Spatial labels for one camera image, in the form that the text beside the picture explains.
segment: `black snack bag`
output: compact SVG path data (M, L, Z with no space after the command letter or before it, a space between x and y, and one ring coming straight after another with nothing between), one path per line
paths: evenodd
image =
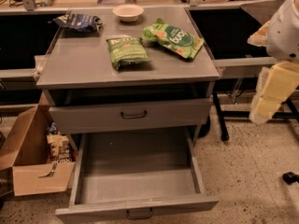
M78 33L92 33L102 26L101 20L93 15L69 14L54 19L60 27L67 28Z

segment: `drawer handle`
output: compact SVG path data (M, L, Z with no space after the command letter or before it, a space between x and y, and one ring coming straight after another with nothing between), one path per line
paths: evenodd
M142 111L141 114L133 114L133 115L129 115L129 114L125 114L123 112L121 112L121 117L123 119L141 119L144 118L148 115L147 110Z
M149 215L146 217L130 217L130 212L127 210L127 218L129 220L144 220L144 219L150 219L152 217L152 209L149 210Z

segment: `open cardboard box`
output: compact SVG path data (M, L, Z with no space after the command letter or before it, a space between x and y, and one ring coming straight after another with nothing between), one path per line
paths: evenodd
M48 109L42 96L38 105L17 117L0 149L0 197L11 191L22 196L67 190L74 162L58 163L54 176L41 177L53 167L46 138Z

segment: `concrete floor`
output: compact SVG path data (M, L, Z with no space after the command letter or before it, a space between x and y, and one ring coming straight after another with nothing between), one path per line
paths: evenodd
M223 105L223 109L249 109L249 104ZM299 223L299 184L287 185L282 175L299 174L299 124L295 120L271 120L256 125L247 119L226 119L229 141L221 141L215 107L210 112L208 135L199 138L195 153L206 193L220 202L208 212L152 217L149 220L100 222L190 224L296 224ZM0 130L9 131L14 117L2 118ZM66 193L3 198L0 223L62 224L55 209L67 207Z

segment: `speckled floor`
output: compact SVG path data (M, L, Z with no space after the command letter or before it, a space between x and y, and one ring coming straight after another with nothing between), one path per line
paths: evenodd
M248 109L249 104L223 105L223 109ZM282 175L299 174L299 124L295 120L271 120L256 125L247 119L226 119L229 141L221 141L215 107L207 136L198 139L195 153L206 192L220 202L208 212L152 217L149 220L107 221L126 223L297 224L299 184L287 185ZM3 116L6 133L13 118ZM3 198L0 223L62 224L55 209L68 206L70 191L49 195Z

